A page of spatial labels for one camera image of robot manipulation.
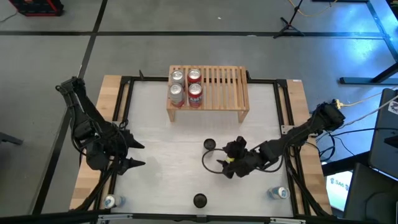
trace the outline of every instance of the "gray floor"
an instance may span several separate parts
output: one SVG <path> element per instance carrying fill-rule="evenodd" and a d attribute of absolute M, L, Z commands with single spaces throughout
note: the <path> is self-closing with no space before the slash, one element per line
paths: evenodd
<path fill-rule="evenodd" d="M 91 31 L 101 1 L 64 0 L 62 17 L 17 15 L 2 30 Z M 385 0 L 371 0 L 396 44 L 397 20 Z M 328 3 L 305 1 L 313 14 Z M 0 20 L 14 13 L 0 2 Z M 278 31 L 280 16 L 290 17 L 288 1 L 108 1 L 101 31 L 223 30 Z M 336 3 L 318 17 L 298 15 L 294 25 L 306 32 L 378 32 L 363 3 Z M 89 37 L 0 35 L 0 131 L 25 140 L 0 144 L 0 216 L 31 212 L 49 161 L 65 106 L 54 86 L 76 75 Z M 103 75 L 166 76 L 171 64 L 244 65 L 253 78 L 303 80 L 308 107 L 338 98 L 352 103 L 382 91 L 382 86 L 342 86 L 343 76 L 373 77 L 394 63 L 382 39 L 284 37 L 97 37 L 85 75 L 88 96 L 96 102 Z M 378 107 L 380 97 L 343 108 L 347 121 Z M 345 128 L 374 126 L 376 115 Z M 343 135 L 354 153 L 369 150 L 372 132 Z M 338 142 L 333 160 L 350 154 Z M 331 145 L 325 138 L 321 149 Z M 78 173 L 78 154 L 66 138 L 44 212 L 66 211 Z"/>

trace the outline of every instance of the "white cable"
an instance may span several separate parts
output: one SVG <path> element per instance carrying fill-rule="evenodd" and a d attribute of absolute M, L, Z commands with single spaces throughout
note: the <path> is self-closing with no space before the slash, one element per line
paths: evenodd
<path fill-rule="evenodd" d="M 391 90 L 395 90 L 396 88 L 398 88 L 398 86 L 392 87 Z M 359 100 L 358 102 L 355 102 L 355 103 L 350 103 L 350 104 L 347 104 L 347 105 L 342 104 L 342 106 L 354 106 L 354 105 L 356 105 L 356 104 L 358 104 L 358 103 L 362 103 L 362 102 L 364 102 L 364 101 L 366 101 L 366 100 L 368 100 L 368 99 L 370 99 L 370 98 L 373 98 L 373 97 L 375 97 L 375 96 L 378 96 L 378 95 L 380 95 L 381 93 L 382 93 L 382 92 L 380 92 L 380 93 L 378 93 L 378 94 L 375 94 L 375 95 L 373 95 L 373 96 L 369 96 L 369 97 L 367 97 L 367 98 L 365 98 L 365 99 L 363 99 L 363 100 Z"/>
<path fill-rule="evenodd" d="M 366 115 L 364 115 L 364 116 L 362 116 L 362 117 L 360 117 L 360 118 L 358 118 L 358 119 L 356 119 L 354 121 L 350 121 L 349 123 L 344 124 L 343 126 L 341 126 L 338 129 L 341 129 L 341 128 L 345 127 L 345 126 L 351 125 L 351 124 L 353 124 L 353 123 L 355 123 L 357 121 L 360 121 L 360 120 L 364 119 L 365 117 L 369 116 L 370 114 L 373 114 L 373 113 L 379 111 L 381 108 L 387 106 L 388 104 L 390 104 L 392 101 L 394 101 L 397 98 L 398 98 L 398 95 L 396 97 L 394 97 L 393 99 L 389 100 L 387 103 L 384 103 L 383 105 L 381 105 L 378 109 L 375 109 L 374 111 L 372 111 L 372 112 L 370 112 L 370 113 L 368 113 L 368 114 L 366 114 Z"/>

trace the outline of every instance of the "black table leg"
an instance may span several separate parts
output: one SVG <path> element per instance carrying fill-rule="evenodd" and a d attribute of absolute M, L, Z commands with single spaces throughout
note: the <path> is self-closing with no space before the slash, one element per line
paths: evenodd
<path fill-rule="evenodd" d="M 398 85 L 398 78 L 389 78 L 398 72 L 398 63 L 391 65 L 374 78 L 341 77 L 341 84 L 349 85 Z"/>
<path fill-rule="evenodd" d="M 340 159 L 339 161 L 329 162 L 328 164 L 322 165 L 323 176 L 329 176 L 344 171 L 353 170 L 355 163 L 360 163 L 369 167 L 369 151 L 357 154 L 355 156 Z"/>
<path fill-rule="evenodd" d="M 23 143 L 23 140 L 20 140 L 18 138 L 14 138 L 12 136 L 9 136 L 8 134 L 0 133 L 0 141 L 2 142 L 11 142 L 13 144 L 21 145 Z"/>

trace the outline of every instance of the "wooden slat rack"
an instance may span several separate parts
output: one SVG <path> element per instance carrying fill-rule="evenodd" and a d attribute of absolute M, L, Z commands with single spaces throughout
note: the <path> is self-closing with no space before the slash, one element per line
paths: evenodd
<path fill-rule="evenodd" d="M 188 102 L 188 72 L 199 69 L 201 73 L 202 104 L 193 108 Z M 248 82 L 246 68 L 242 66 L 209 66 L 209 65 L 171 65 L 170 75 L 174 70 L 181 70 L 185 74 L 185 103 L 181 108 L 174 107 L 167 94 L 167 112 L 171 122 L 174 122 L 177 110 L 203 111 L 237 111 L 238 121 L 243 122 L 249 112 Z"/>

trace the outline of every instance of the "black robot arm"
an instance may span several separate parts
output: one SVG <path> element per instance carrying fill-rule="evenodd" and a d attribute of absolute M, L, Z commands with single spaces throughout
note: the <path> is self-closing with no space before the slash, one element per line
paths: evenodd
<path fill-rule="evenodd" d="M 80 153 L 85 149 L 86 162 L 93 170 L 103 172 L 99 183 L 77 210 L 87 210 L 106 181 L 113 173 L 123 175 L 129 168 L 142 166 L 145 162 L 127 159 L 129 147 L 144 148 L 130 130 L 107 122 L 86 95 L 85 83 L 72 77 L 55 87 L 59 91 L 71 114 L 71 139 L 73 147 Z"/>
<path fill-rule="evenodd" d="M 228 178 L 232 178 L 234 174 L 244 177 L 255 169 L 265 170 L 288 152 L 290 146 L 302 146 L 309 134 L 320 133 L 323 130 L 334 131 L 344 123 L 344 119 L 344 115 L 335 106 L 322 103 L 317 106 L 307 122 L 292 128 L 280 139 L 264 141 L 250 151 L 245 148 L 244 138 L 238 136 L 235 141 L 227 143 L 223 148 L 227 153 L 227 159 L 219 161 L 223 165 L 223 174 Z"/>

